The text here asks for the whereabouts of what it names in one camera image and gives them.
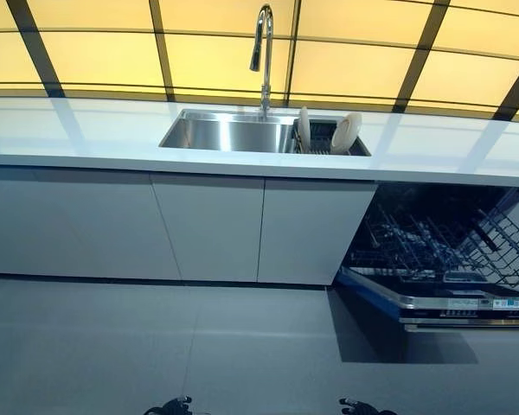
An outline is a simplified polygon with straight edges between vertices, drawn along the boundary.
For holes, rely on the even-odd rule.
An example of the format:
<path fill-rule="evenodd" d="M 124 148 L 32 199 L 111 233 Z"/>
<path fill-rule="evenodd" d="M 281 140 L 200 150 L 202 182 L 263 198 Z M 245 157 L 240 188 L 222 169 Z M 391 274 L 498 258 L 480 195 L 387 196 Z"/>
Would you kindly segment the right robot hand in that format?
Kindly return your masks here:
<path fill-rule="evenodd" d="M 349 415 L 396 415 L 396 412 L 389 410 L 378 410 L 371 404 L 353 400 L 350 398 L 340 398 L 338 403 L 343 406 L 342 414 Z"/>

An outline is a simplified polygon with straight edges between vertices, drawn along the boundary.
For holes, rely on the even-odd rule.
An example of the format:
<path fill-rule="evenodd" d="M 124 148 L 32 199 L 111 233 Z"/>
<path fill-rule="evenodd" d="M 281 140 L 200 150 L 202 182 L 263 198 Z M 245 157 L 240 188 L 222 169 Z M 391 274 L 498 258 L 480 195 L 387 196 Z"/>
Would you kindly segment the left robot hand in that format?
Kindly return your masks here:
<path fill-rule="evenodd" d="M 162 406 L 153 406 L 149 408 L 144 415 L 192 415 L 189 405 L 192 403 L 190 396 L 175 398 Z"/>

